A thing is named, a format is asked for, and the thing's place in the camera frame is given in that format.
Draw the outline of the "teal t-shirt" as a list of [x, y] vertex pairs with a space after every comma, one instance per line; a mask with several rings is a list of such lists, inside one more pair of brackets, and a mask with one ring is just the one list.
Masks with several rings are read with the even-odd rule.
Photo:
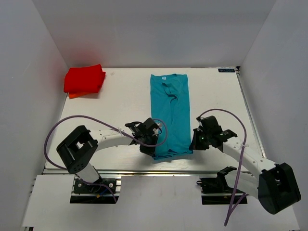
[[167, 129], [162, 128], [158, 143], [166, 141], [155, 148], [154, 160], [192, 154], [190, 97], [188, 77], [186, 74], [171, 74], [150, 77], [151, 116], [162, 120]]

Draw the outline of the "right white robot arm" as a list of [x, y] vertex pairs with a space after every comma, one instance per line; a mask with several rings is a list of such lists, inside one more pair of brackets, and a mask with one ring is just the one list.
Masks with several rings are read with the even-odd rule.
[[214, 116], [198, 117], [199, 127], [193, 130], [190, 149], [205, 151], [210, 147], [219, 149], [248, 170], [238, 173], [236, 167], [225, 167], [214, 178], [201, 178], [197, 185], [202, 192], [243, 192], [256, 198], [270, 214], [277, 214], [299, 202], [301, 194], [293, 169], [287, 163], [277, 164], [245, 146], [237, 134], [223, 130]]

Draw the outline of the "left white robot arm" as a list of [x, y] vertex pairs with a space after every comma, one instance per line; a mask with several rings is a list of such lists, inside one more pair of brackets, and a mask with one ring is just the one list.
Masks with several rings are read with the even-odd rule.
[[97, 192], [102, 186], [99, 173], [90, 163], [95, 152], [111, 147], [139, 145], [142, 153], [155, 154], [162, 131], [161, 123], [148, 118], [143, 123], [127, 123], [125, 127], [131, 131], [130, 135], [120, 128], [89, 130], [81, 125], [57, 146], [56, 151], [67, 171], [85, 181], [91, 192]]

